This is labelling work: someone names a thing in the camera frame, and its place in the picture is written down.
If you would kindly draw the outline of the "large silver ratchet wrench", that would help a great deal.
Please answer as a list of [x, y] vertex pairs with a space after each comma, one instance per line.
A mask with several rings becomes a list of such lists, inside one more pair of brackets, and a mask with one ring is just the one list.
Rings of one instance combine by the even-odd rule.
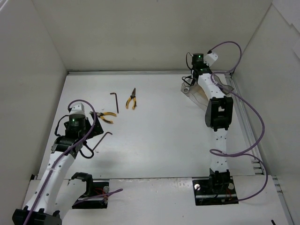
[[184, 87], [182, 91], [183, 93], [188, 94], [193, 91], [193, 87]]

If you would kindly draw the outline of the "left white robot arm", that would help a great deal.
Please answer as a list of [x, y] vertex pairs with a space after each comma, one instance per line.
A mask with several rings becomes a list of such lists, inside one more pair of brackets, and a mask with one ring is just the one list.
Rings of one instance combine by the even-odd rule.
[[60, 225], [66, 213], [82, 195], [90, 196], [94, 185], [92, 175], [76, 172], [71, 178], [69, 191], [59, 196], [66, 173], [87, 140], [103, 134], [95, 112], [90, 112], [93, 122], [83, 112], [72, 112], [65, 122], [65, 134], [57, 135], [51, 149], [48, 166], [33, 196], [23, 209], [12, 215], [15, 225]]

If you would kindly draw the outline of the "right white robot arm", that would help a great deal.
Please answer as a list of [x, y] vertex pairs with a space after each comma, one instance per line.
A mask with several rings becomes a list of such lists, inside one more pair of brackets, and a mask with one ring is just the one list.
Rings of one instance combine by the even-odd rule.
[[201, 103], [205, 110], [205, 124], [212, 130], [214, 147], [210, 150], [210, 174], [207, 182], [209, 191], [220, 192], [230, 182], [230, 172], [226, 158], [226, 138], [233, 116], [233, 99], [222, 90], [222, 83], [210, 69], [218, 56], [211, 52], [191, 54], [191, 75], [184, 78], [189, 90], [200, 87], [204, 96]]

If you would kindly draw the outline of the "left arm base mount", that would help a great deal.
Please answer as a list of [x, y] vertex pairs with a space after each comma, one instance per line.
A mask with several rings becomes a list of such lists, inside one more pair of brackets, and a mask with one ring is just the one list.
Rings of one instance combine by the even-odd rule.
[[80, 180], [85, 183], [85, 192], [76, 200], [72, 209], [106, 209], [108, 206], [108, 197], [98, 197], [77, 203], [87, 197], [95, 197], [101, 194], [107, 194], [110, 190], [109, 181], [94, 180], [91, 174], [76, 172], [71, 180]]

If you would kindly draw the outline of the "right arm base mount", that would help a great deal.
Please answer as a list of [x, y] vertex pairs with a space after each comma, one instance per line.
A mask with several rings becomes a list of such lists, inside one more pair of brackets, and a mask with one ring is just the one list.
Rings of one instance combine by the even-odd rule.
[[239, 203], [233, 178], [229, 171], [210, 171], [208, 177], [192, 179], [192, 184], [197, 206]]

